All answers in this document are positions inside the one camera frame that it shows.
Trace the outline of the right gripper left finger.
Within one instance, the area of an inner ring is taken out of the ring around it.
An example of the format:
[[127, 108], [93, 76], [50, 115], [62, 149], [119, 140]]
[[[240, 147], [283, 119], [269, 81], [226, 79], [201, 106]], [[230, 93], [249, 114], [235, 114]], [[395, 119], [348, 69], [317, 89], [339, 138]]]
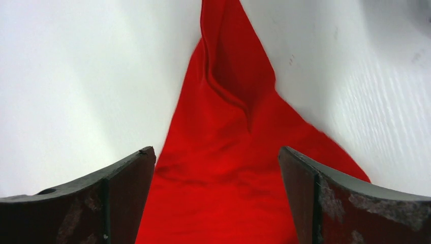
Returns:
[[134, 243], [156, 155], [151, 146], [35, 195], [1, 199], [1, 243]]

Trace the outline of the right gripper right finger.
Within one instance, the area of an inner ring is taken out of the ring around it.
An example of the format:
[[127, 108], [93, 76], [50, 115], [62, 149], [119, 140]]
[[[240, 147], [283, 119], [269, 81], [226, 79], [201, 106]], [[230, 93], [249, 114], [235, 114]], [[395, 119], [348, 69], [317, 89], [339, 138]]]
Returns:
[[430, 198], [362, 181], [282, 147], [279, 164], [300, 243], [430, 243]]

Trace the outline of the red t shirt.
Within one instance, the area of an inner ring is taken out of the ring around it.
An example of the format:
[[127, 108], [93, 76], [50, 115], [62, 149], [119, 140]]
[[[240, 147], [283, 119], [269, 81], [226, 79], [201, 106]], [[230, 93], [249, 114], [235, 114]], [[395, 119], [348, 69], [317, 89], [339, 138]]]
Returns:
[[297, 243], [282, 146], [368, 177], [277, 94], [239, 1], [203, 1], [200, 25], [136, 242]]

